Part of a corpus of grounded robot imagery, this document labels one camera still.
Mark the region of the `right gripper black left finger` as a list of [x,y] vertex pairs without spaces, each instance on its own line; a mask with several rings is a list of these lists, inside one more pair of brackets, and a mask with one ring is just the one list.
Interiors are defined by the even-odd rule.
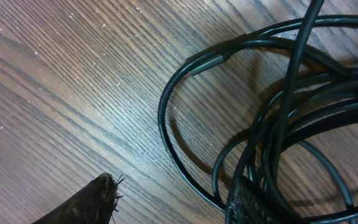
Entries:
[[119,201],[119,181],[102,173],[34,224],[109,224]]

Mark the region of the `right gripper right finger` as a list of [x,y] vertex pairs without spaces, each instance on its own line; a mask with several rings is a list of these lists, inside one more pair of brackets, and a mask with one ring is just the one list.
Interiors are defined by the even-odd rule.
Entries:
[[247,177],[236,180],[227,208],[227,223],[238,224],[307,224],[288,211]]

